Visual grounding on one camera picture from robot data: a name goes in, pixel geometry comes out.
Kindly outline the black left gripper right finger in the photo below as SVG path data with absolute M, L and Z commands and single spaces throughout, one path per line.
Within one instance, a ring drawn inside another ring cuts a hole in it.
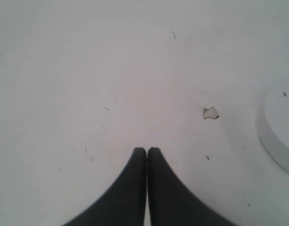
M 152 226 L 233 226 L 199 200 L 177 177 L 161 150 L 147 155 L 149 214 Z

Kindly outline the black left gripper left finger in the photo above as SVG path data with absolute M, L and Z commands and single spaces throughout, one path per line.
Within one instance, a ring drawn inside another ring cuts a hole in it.
M 142 226 L 147 197 L 147 154 L 134 148 L 108 190 L 66 226 Z

